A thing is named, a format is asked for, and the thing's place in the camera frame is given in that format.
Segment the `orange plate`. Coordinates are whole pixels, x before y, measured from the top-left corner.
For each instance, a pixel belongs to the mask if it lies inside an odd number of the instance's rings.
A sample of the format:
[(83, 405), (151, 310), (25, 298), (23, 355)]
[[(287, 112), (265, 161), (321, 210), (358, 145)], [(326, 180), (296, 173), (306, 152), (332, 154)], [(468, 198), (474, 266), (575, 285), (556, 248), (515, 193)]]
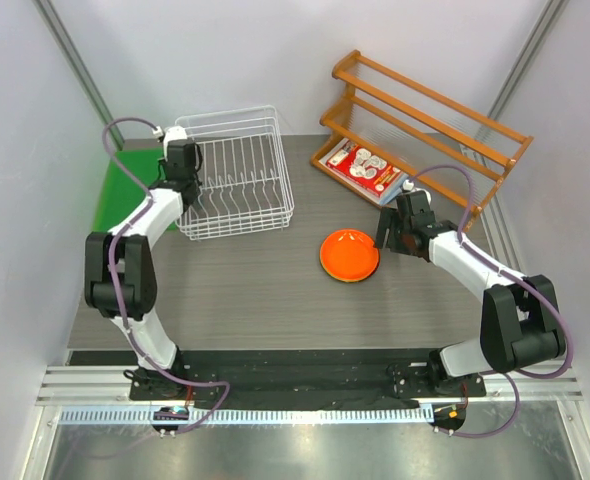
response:
[(366, 280), (377, 270), (380, 253), (366, 233), (340, 229), (322, 242), (319, 259), (329, 276), (341, 282), (355, 283)]

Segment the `red floral plate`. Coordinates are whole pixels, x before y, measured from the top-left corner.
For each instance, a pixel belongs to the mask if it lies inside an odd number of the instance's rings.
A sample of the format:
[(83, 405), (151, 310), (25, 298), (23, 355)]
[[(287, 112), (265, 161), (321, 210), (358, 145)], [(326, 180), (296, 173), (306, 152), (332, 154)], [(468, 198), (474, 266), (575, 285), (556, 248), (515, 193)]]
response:
[(321, 266), (326, 273), (343, 277), (374, 274), (379, 262), (379, 254), (369, 251), (328, 253), (321, 256)]

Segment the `green plate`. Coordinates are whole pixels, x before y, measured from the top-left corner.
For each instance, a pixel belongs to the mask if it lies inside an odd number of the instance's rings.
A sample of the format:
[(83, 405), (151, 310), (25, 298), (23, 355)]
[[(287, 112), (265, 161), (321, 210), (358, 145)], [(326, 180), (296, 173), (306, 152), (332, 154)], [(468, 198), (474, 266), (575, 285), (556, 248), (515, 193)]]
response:
[(327, 274), (333, 280), (338, 281), (338, 282), (342, 282), (342, 283), (347, 283), (347, 284), (360, 283), (360, 282), (368, 280), (372, 276), (372, 274), (370, 274), (370, 275), (362, 275), (362, 276), (356, 276), (356, 277), (343, 277), (343, 276), (333, 275), (328, 272), (327, 272)]

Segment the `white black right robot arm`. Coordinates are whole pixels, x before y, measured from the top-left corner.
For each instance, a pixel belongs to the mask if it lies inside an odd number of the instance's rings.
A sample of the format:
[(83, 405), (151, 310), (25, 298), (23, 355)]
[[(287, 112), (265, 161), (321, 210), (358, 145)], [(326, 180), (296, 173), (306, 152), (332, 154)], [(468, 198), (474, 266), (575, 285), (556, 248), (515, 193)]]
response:
[(435, 393), (450, 394), (464, 377), (485, 372), (533, 377), (530, 366), (556, 358), (563, 364), (553, 377), (569, 368), (573, 346), (552, 282), (486, 254), (456, 224), (436, 217), (427, 192), (402, 193), (394, 206), (381, 209), (375, 246), (441, 268), (481, 303), (476, 337), (430, 353), (426, 380)]

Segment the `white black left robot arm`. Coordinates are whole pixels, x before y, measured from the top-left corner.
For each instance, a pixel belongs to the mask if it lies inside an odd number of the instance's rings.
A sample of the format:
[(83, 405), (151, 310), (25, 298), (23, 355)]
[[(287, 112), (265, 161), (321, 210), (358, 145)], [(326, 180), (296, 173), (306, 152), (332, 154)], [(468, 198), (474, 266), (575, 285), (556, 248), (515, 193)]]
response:
[(181, 353), (155, 310), (157, 280), (152, 248), (169, 225), (195, 202), (203, 157), (189, 140), (172, 140), (160, 164), (163, 177), (145, 189), (144, 201), (108, 232), (93, 232), (85, 244), (84, 297), (127, 338), (141, 369), (155, 372), (154, 388), (180, 397), (188, 385)]

